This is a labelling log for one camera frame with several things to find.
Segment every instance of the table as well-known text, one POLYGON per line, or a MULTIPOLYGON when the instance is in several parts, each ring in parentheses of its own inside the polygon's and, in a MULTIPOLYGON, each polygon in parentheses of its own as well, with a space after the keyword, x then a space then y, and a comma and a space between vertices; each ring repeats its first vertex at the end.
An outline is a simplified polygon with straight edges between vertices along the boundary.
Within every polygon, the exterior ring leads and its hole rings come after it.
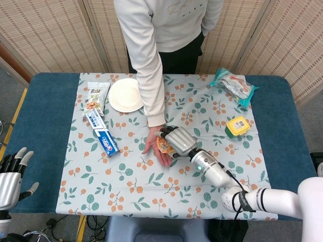
MULTIPOLYGON (((273 76, 247 76, 247 81, 260 87, 251 103, 271 186, 296 192, 315 170, 289 84, 273 76)), ((41 73, 30 84, 6 153, 28 144, 35 155, 22 189, 35 181, 41 185, 16 212, 55 211, 78 83, 79 74, 41 73)))

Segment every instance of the toothpaste box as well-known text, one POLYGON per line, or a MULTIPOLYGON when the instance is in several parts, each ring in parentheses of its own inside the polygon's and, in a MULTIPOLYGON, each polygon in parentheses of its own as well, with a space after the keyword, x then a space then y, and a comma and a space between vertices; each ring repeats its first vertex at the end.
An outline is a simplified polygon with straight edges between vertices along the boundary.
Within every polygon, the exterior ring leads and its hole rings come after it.
POLYGON ((96 109, 86 114, 92 128, 94 129, 97 137, 99 138, 106 154, 110 157, 119 151, 117 143, 114 141, 110 132, 107 130, 101 116, 96 109))

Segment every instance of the woven panel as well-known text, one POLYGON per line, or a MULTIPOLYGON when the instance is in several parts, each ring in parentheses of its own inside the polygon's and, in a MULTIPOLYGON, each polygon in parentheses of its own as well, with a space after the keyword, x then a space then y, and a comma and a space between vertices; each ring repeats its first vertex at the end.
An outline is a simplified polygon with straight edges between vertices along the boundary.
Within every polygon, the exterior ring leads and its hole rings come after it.
POLYGON ((106 52, 109 72, 129 72, 126 43, 113 0, 88 0, 88 2, 106 52))
MULTIPOLYGON (((111 72, 128 72, 126 45, 114 10, 113 0, 88 0, 108 56, 111 72)), ((225 1, 217 27, 206 37, 204 55, 197 73, 215 73, 218 67, 230 68, 266 0, 225 1)))
POLYGON ((35 72, 103 72, 77 0, 2 0, 0 34, 35 72))
POLYGON ((323 84, 322 0, 276 1, 240 72, 283 76, 296 102, 323 84))
POLYGON ((266 0, 225 0, 218 24, 205 38, 198 73, 214 74, 219 67, 231 69, 266 0))

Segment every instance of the white plate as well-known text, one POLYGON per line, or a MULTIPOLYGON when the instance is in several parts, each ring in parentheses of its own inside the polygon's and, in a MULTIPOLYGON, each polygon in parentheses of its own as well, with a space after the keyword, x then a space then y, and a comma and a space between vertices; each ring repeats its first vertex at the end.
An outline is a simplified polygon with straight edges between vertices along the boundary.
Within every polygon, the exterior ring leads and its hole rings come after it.
POLYGON ((119 112, 133 112, 143 106, 138 89, 138 82, 133 78, 116 81, 109 91, 109 103, 119 112))

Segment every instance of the robotic arm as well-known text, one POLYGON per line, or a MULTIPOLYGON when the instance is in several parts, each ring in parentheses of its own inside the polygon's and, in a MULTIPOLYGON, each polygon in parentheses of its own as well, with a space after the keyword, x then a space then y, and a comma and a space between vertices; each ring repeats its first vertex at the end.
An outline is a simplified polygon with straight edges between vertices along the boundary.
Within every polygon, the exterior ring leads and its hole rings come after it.
POLYGON ((20 193, 21 181, 29 159, 34 154, 24 147, 18 153, 5 156, 0 162, 0 240, 8 234, 11 216, 8 210, 14 208, 18 201, 27 198, 37 190, 39 183, 20 193))
POLYGON ((176 150, 173 157, 190 157, 191 163, 218 188, 229 188, 222 197, 230 212, 265 211, 303 219, 302 241, 321 241, 323 224, 323 178, 312 177, 298 187, 298 194, 286 190, 263 189, 250 191, 240 184, 220 162, 203 149, 183 127, 166 127, 156 133, 176 150))

